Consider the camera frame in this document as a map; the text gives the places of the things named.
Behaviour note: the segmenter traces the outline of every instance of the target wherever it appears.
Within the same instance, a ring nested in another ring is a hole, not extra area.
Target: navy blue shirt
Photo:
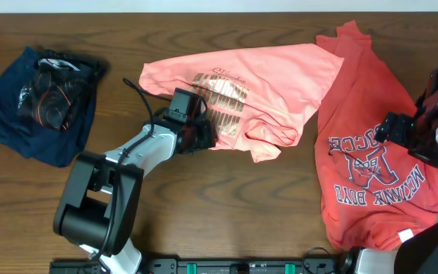
[[[19,117],[21,88],[37,73],[35,64],[39,59],[40,54],[27,47],[0,76],[0,142],[25,158],[66,167],[84,150],[94,119],[96,91],[90,93],[87,109],[65,131],[45,128],[31,118]]]

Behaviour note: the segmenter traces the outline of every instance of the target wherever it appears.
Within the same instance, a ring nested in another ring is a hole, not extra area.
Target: logo print
[[[385,186],[398,182],[396,173],[389,169],[385,159],[386,147],[379,147],[366,156],[366,161],[344,155],[348,160],[349,180],[365,189],[373,179]]]

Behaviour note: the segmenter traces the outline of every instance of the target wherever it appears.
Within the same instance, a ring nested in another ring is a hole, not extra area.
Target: wood grain
[[[438,14],[0,15],[0,74],[26,45],[107,59],[87,149],[113,149],[147,119],[135,81],[145,62],[219,49],[315,43],[356,19],[412,97],[438,66]],[[154,109],[164,102],[150,99]],[[316,117],[300,144],[258,164],[248,152],[177,156],[146,177],[135,228],[143,251],[182,257],[302,256],[328,247],[313,158]],[[55,258],[86,254],[52,232],[69,169],[24,160],[0,145],[0,273],[45,273]]]

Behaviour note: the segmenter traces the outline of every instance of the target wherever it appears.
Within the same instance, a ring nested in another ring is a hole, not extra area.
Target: black fabric
[[[69,127],[66,130],[46,128],[33,120],[32,116],[18,116],[21,90],[39,74],[40,67],[36,64],[38,60],[45,58],[46,54],[48,52],[42,55],[27,47],[23,54],[1,74],[0,142],[13,148],[25,158],[36,158],[53,166],[66,167],[77,153],[84,150],[94,119],[96,83],[102,76],[103,70],[98,65],[91,69],[95,72],[90,73],[93,81],[89,85],[88,95],[85,96],[87,101],[78,104],[75,110],[69,107],[68,113],[73,117],[62,120],[62,125],[69,122]]]
[[[51,50],[41,58],[38,72],[21,89],[18,115],[50,129],[66,130],[87,105],[99,77],[99,63]]]

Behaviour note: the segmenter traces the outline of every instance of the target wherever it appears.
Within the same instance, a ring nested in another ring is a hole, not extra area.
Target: red t-shirt
[[[413,115],[413,100],[371,50],[354,21],[317,45],[344,64],[319,108],[316,167],[327,235],[337,249],[392,250],[400,231],[430,227],[438,211],[438,169],[391,142],[374,140],[388,112]]]

